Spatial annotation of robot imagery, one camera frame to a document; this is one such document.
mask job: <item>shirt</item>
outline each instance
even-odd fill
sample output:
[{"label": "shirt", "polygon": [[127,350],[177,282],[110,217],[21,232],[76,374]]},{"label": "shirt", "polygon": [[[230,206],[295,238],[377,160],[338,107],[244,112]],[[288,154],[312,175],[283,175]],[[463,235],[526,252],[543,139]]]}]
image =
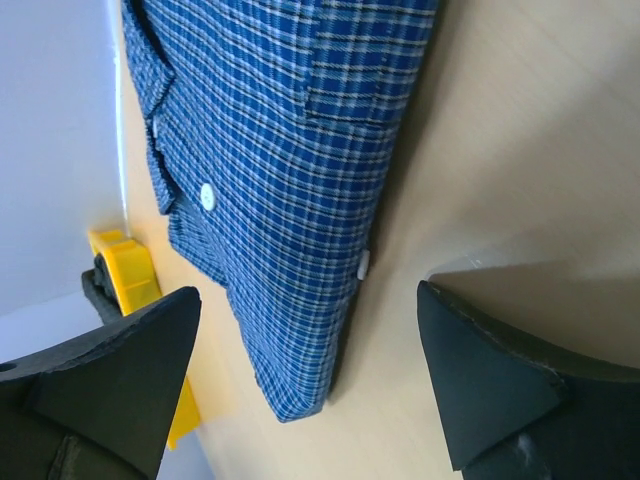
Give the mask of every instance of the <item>shirt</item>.
[{"label": "shirt", "polygon": [[171,245],[281,421],[321,410],[436,0],[123,0]]}]

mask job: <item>white button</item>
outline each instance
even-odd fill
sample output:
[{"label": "white button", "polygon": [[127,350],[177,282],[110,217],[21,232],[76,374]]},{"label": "white button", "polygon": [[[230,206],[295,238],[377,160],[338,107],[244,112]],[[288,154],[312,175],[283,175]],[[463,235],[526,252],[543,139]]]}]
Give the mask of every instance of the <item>white button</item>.
[{"label": "white button", "polygon": [[362,281],[367,276],[367,272],[369,271],[369,258],[371,254],[369,250],[365,250],[362,252],[362,257],[360,257],[360,265],[358,265],[358,280]]},{"label": "white button", "polygon": [[157,117],[153,117],[151,120],[151,133],[153,134],[153,138],[158,139],[158,119]]},{"label": "white button", "polygon": [[210,184],[205,183],[200,189],[200,202],[205,210],[211,211],[216,206],[216,195],[213,193],[213,188]]}]

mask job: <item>blue cloth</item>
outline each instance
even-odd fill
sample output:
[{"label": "blue cloth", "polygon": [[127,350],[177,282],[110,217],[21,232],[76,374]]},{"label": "blue cloth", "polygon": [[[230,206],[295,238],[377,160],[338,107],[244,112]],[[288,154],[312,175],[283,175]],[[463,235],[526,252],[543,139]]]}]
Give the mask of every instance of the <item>blue cloth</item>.
[{"label": "blue cloth", "polygon": [[281,421],[328,394],[437,3],[123,0],[171,244],[227,289]]}]

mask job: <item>yellow plastic part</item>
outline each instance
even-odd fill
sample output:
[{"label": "yellow plastic part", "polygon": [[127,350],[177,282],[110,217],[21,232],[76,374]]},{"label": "yellow plastic part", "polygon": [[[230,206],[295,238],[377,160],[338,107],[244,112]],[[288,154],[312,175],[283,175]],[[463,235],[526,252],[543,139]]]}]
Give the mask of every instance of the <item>yellow plastic part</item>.
[{"label": "yellow plastic part", "polygon": [[[89,232],[94,255],[102,254],[123,315],[129,315],[162,297],[149,251],[120,230]],[[180,438],[200,425],[200,412],[191,384],[185,377],[173,417],[167,447],[176,448]]]}]

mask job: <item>beige tabletop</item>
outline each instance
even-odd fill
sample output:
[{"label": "beige tabletop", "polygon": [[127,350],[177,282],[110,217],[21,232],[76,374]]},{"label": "beige tabletop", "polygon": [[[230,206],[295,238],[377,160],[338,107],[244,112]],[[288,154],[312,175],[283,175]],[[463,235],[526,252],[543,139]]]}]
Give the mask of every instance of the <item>beige tabletop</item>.
[{"label": "beige tabletop", "polygon": [[279,424],[222,288],[169,247],[123,71],[128,216],[164,292],[203,300],[189,375],[223,480],[453,479],[416,322],[434,272],[490,313],[640,366],[637,1],[452,0],[373,234],[337,391]]}]

